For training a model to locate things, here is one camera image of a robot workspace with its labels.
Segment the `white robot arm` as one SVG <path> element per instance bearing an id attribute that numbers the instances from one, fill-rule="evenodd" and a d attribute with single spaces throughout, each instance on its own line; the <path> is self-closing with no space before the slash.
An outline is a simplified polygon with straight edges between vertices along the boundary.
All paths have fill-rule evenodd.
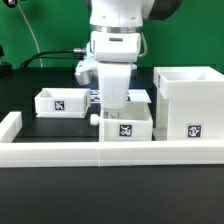
<path id="1" fill-rule="evenodd" d="M 105 65 L 104 76 L 115 67 L 131 66 L 146 52 L 140 53 L 143 20 L 165 20 L 181 5 L 182 0 L 83 0 L 91 10 L 90 41 L 86 56 L 75 70 L 80 85 L 88 85 L 94 73 Z"/>

